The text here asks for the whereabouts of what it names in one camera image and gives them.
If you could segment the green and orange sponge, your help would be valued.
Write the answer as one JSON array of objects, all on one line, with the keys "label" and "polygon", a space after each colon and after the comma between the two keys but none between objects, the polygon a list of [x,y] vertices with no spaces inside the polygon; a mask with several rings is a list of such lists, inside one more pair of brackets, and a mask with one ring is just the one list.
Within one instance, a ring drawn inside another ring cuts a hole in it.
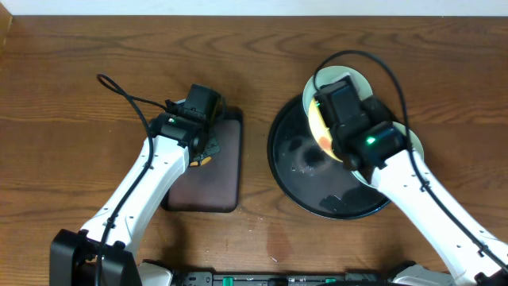
[{"label": "green and orange sponge", "polygon": [[199,160],[191,162],[190,166],[191,167],[199,167],[199,166],[202,166],[204,164],[208,164],[211,160],[212,160],[212,157],[203,157],[203,158],[201,158]]}]

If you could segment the yellow plate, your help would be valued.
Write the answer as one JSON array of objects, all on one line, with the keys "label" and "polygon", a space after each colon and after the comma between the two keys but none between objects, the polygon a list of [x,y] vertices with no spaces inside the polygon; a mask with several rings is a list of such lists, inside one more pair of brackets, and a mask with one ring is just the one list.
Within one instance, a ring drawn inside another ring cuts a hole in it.
[{"label": "yellow plate", "polygon": [[317,142],[317,145],[322,151],[324,151],[329,157],[333,158],[338,162],[342,162],[333,152],[333,139],[329,128],[325,125],[325,121],[321,116],[321,112],[318,109],[318,102],[315,99],[310,101],[308,110],[308,122],[310,132]]}]

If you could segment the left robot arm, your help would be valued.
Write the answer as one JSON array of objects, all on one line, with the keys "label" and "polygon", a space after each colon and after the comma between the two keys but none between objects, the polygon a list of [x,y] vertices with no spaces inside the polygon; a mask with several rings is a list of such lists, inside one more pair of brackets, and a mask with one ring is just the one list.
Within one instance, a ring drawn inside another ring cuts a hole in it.
[{"label": "left robot arm", "polygon": [[117,190],[79,232],[62,229],[50,247],[51,285],[169,285],[171,271],[137,264],[140,240],[170,186],[202,156],[214,124],[202,114],[162,113]]}]

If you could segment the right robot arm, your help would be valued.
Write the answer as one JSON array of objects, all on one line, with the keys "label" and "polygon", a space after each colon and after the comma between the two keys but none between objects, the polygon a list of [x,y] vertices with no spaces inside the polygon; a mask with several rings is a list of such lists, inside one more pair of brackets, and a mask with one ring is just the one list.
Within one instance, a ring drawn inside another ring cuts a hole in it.
[{"label": "right robot arm", "polygon": [[457,285],[505,285],[507,244],[482,227],[450,195],[393,122],[356,129],[346,153],[369,184],[391,200],[438,253]]}]

